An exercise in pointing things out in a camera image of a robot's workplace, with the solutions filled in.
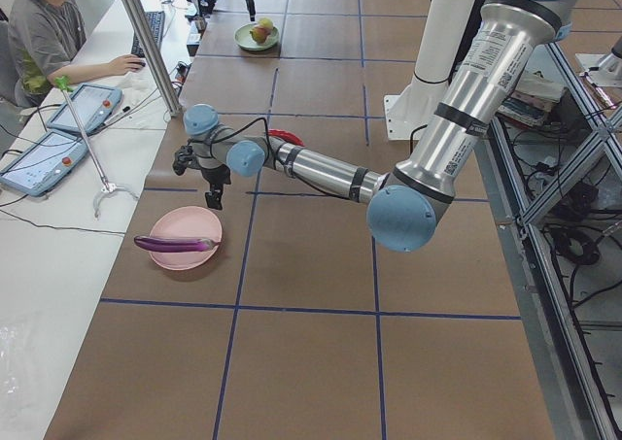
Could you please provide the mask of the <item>upper teach pendant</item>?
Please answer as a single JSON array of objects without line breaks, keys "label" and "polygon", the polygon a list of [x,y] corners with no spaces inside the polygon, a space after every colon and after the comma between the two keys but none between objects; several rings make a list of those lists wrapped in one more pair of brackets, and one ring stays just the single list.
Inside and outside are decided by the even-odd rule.
[{"label": "upper teach pendant", "polygon": [[[70,97],[86,133],[90,135],[119,105],[122,91],[117,87],[80,84],[70,93]],[[46,127],[71,134],[79,133],[79,128],[66,103],[63,103],[48,119]]]}]

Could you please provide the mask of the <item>aluminium frame post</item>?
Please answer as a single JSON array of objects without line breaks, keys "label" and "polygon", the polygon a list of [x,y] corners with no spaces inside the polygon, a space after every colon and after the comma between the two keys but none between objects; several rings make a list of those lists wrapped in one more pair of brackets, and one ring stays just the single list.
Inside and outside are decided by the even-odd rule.
[{"label": "aluminium frame post", "polygon": [[149,68],[154,77],[157,89],[171,118],[179,115],[183,107],[181,106],[173,84],[171,84],[169,72],[166,69],[164,60],[161,56],[159,45],[153,37],[151,27],[148,24],[145,11],[140,0],[121,0],[125,11],[132,24],[134,32],[141,42]]}]

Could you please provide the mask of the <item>red yellow pomegranate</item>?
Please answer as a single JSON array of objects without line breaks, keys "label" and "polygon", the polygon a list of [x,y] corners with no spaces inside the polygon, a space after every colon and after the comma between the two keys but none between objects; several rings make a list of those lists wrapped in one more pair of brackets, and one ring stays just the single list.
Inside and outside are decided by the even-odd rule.
[{"label": "red yellow pomegranate", "polygon": [[271,31],[261,27],[261,26],[254,26],[251,30],[250,30],[250,36],[252,38],[252,40],[260,45],[266,42],[266,40],[268,39],[268,37],[270,36]]}]

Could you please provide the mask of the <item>green plate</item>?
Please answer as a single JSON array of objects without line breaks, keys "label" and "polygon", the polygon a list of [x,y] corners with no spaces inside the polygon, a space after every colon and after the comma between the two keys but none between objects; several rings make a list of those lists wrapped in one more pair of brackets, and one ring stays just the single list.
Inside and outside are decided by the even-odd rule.
[{"label": "green plate", "polygon": [[258,43],[252,38],[251,31],[254,29],[255,25],[248,23],[238,28],[234,33],[234,41],[242,50],[266,51],[279,43],[280,31],[277,27],[273,28],[262,43]]}]

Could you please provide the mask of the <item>grabber reacher tool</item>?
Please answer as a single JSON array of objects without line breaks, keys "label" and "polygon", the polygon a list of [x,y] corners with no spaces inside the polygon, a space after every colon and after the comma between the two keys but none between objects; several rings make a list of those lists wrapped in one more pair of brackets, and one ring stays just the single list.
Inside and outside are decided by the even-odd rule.
[{"label": "grabber reacher tool", "polygon": [[94,217],[96,219],[100,218],[102,201],[105,198],[112,197],[116,192],[126,192],[135,201],[138,201],[139,195],[135,193],[129,186],[115,184],[111,182],[108,179],[107,175],[105,174],[104,169],[98,157],[96,156],[94,148],[92,147],[92,144],[86,134],[85,126],[81,118],[79,117],[78,111],[76,110],[75,105],[73,104],[72,99],[69,95],[69,88],[70,88],[69,78],[66,76],[60,76],[60,77],[55,78],[54,82],[55,82],[56,87],[62,92],[65,103],[67,107],[69,108],[69,111],[72,117],[74,118],[74,121],[79,129],[80,135],[84,143],[86,144],[86,148],[88,150],[90,158],[94,164],[94,167],[96,169],[96,172],[102,184],[102,188],[100,189],[98,193],[95,194],[94,199],[93,199]]}]

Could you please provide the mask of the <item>pink plate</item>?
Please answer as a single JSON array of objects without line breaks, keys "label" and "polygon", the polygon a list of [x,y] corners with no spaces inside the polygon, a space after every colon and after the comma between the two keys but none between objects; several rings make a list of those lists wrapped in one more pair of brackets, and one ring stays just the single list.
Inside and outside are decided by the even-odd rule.
[{"label": "pink plate", "polygon": [[[220,242],[223,228],[219,218],[203,207],[187,206],[165,214],[152,227],[156,237],[196,237]],[[205,263],[218,249],[204,252],[161,253],[149,252],[154,263],[168,270],[190,270]]]}]

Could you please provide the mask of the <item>red chili pepper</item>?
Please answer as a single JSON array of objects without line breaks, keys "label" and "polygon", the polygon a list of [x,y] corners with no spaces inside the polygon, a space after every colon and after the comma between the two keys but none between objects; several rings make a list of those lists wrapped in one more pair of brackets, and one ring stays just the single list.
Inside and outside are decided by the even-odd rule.
[{"label": "red chili pepper", "polygon": [[270,137],[276,137],[278,139],[281,139],[285,141],[286,143],[290,143],[290,144],[301,146],[301,147],[304,146],[303,141],[298,136],[296,136],[295,134],[287,130],[271,128],[268,130],[268,135]]}]

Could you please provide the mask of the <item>lower teach pendant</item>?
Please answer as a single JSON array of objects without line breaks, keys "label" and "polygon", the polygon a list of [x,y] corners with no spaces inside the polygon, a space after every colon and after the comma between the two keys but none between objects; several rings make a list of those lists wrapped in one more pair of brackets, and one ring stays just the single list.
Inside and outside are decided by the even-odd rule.
[{"label": "lower teach pendant", "polygon": [[62,181],[86,156],[84,140],[50,130],[1,170],[1,184],[40,197]]}]

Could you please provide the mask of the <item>teach pendant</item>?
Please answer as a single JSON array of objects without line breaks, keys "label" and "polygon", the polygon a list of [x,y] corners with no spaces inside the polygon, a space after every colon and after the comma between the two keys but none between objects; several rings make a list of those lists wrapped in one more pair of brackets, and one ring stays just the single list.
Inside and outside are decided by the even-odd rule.
[{"label": "teach pendant", "polygon": [[62,181],[86,156],[84,140],[50,130],[1,170],[1,184],[40,197]]},{"label": "teach pendant", "polygon": [[[70,97],[86,133],[90,135],[119,105],[122,91],[117,87],[80,84],[70,93]],[[46,127],[71,134],[79,133],[79,128],[66,103],[63,103],[48,119]]]}]

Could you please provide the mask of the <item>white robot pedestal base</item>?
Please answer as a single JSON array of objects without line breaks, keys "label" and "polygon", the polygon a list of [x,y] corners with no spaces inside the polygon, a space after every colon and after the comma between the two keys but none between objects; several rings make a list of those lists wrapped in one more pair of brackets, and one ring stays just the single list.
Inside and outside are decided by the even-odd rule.
[{"label": "white robot pedestal base", "polygon": [[485,0],[431,0],[412,80],[384,97],[388,138],[420,137],[481,24]]}]

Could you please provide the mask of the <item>purple eggplant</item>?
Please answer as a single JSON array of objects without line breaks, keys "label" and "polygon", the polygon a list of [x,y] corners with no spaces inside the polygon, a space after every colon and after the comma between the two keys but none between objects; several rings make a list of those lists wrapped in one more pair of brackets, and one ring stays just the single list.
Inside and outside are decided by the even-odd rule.
[{"label": "purple eggplant", "polygon": [[154,253],[202,253],[214,250],[221,242],[209,238],[135,236],[139,248]]}]

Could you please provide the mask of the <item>seated person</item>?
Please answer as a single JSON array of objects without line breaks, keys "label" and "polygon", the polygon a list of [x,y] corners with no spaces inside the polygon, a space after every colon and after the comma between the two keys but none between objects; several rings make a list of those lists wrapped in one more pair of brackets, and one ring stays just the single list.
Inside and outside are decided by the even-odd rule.
[{"label": "seated person", "polygon": [[124,54],[99,64],[72,60],[86,43],[82,14],[75,0],[15,0],[9,15],[8,44],[15,63],[19,105],[43,103],[58,77],[72,84],[123,76],[144,68],[145,61]]}]

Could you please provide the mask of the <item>pink yellow peach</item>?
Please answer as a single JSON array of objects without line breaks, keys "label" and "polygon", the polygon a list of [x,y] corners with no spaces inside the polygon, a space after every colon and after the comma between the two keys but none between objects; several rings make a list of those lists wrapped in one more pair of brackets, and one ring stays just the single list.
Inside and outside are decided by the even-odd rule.
[{"label": "pink yellow peach", "polygon": [[260,18],[258,20],[258,26],[265,29],[268,33],[270,33],[274,28],[272,20],[267,17]]}]

